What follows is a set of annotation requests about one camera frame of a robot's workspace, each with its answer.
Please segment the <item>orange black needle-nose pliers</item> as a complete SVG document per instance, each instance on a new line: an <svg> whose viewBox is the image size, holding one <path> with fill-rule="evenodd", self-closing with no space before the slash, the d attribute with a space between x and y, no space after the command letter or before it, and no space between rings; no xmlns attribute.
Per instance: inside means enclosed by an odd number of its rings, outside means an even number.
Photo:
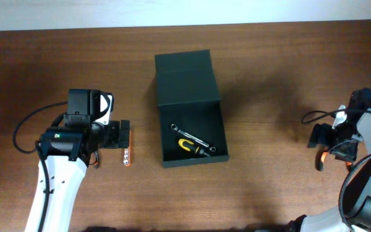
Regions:
<svg viewBox="0 0 371 232"><path fill-rule="evenodd" d="M323 171L324 170L324 163L326 157L329 155L328 149L326 147L320 147L318 152L316 153L315 156L315 169L318 171ZM351 171L351 169L354 166L354 163L351 161L345 161L345 166L347 171Z"/></svg>

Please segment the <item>orange black cutting pliers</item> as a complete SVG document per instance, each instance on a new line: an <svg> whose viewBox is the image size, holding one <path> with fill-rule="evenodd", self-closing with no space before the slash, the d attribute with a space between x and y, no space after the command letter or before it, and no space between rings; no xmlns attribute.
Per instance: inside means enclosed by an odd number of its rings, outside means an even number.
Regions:
<svg viewBox="0 0 371 232"><path fill-rule="evenodd" d="M90 161L89 165L93 166L95 169L100 167L100 154L98 151L94 151L92 154L93 160Z"/></svg>

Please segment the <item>orange socket bit rail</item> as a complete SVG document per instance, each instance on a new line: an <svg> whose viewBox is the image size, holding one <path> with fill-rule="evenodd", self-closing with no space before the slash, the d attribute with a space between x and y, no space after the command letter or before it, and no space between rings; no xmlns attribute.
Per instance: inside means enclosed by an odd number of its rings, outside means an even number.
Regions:
<svg viewBox="0 0 371 232"><path fill-rule="evenodd" d="M128 132L128 147L124 149L123 165L126 167L131 165L131 131Z"/></svg>

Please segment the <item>chrome ring wrench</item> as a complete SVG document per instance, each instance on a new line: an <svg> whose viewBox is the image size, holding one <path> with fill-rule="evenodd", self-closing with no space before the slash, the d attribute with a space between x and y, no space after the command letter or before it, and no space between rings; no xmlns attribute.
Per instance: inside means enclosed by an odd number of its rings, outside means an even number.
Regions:
<svg viewBox="0 0 371 232"><path fill-rule="evenodd" d="M178 132L179 134L182 134L183 136L185 136L185 137L187 137L187 138L189 138L189 139L191 139L191 140L193 140L193 141L195 141L195 142L197 142L197 143L205 146L206 148L209 148L210 151L212 151L212 152L215 152L216 151L216 147L211 146L207 142L204 142L203 140L201 140L201 139L199 139L199 138L197 138L197 137L195 137L195 136L193 136L193 135L191 135L191 134L189 134L189 133L187 133L187 132L179 129L176 124L171 124L170 125L170 128L172 130Z"/></svg>

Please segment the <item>yellow black screwdriver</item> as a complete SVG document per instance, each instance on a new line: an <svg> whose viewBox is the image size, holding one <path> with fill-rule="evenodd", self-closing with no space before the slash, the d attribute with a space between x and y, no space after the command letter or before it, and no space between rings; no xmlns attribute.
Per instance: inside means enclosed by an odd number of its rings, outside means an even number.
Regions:
<svg viewBox="0 0 371 232"><path fill-rule="evenodd" d="M194 142L191 142L187 139L179 139L178 145L187 152L194 153L200 156L204 157L210 157L210 154L208 154L204 149L194 144Z"/></svg>

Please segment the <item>dark green hinged box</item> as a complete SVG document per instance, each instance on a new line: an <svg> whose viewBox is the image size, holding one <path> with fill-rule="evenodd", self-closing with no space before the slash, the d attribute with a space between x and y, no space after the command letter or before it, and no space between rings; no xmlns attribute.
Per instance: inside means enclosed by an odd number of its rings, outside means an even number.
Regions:
<svg viewBox="0 0 371 232"><path fill-rule="evenodd" d="M163 167L228 161L220 91L209 50L156 55L155 70ZM216 147L216 151L172 130L171 124ZM179 139L194 142L210 157L183 150L178 145Z"/></svg>

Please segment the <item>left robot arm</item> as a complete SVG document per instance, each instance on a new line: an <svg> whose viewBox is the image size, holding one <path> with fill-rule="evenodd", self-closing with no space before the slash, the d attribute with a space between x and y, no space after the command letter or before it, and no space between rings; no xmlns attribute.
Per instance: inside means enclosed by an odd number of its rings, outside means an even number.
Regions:
<svg viewBox="0 0 371 232"><path fill-rule="evenodd" d="M39 172L26 231L67 231L75 199L100 149L122 149L130 163L130 122L113 121L114 97L100 90L71 89L67 111L35 143Z"/></svg>

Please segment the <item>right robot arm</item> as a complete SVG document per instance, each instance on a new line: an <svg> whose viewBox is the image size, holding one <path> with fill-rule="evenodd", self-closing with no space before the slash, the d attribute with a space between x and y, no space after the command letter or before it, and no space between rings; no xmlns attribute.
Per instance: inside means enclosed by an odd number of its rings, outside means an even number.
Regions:
<svg viewBox="0 0 371 232"><path fill-rule="evenodd" d="M320 146L316 169L334 155L348 171L337 206L318 215L302 215L284 231L371 231L371 89L356 90L349 104L337 110L317 111L308 148Z"/></svg>

